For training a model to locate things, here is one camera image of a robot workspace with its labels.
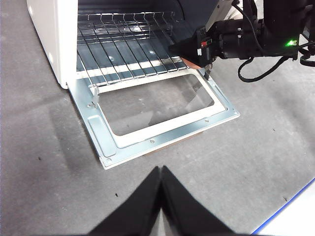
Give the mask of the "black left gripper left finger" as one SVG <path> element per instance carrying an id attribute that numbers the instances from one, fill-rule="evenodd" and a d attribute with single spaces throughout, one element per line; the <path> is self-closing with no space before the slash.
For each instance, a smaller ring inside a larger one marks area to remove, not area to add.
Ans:
<path id="1" fill-rule="evenodd" d="M 160 209 L 160 170 L 154 167 L 117 209 L 93 228 L 90 236 L 148 236 Z"/>

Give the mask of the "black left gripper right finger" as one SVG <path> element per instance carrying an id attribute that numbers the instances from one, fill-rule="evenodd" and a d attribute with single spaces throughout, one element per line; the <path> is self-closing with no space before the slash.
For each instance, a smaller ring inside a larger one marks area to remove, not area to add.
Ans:
<path id="1" fill-rule="evenodd" d="M 234 232 L 207 210 L 166 167 L 161 169 L 162 209 L 178 236 L 232 236 Z"/>

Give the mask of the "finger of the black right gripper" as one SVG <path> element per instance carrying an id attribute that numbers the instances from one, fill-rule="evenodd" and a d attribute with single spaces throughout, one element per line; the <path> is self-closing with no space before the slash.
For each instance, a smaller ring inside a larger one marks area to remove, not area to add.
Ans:
<path id="1" fill-rule="evenodd" d="M 198 28 L 192 37 L 170 45 L 169 51 L 199 67 L 206 65 L 206 29 Z"/>

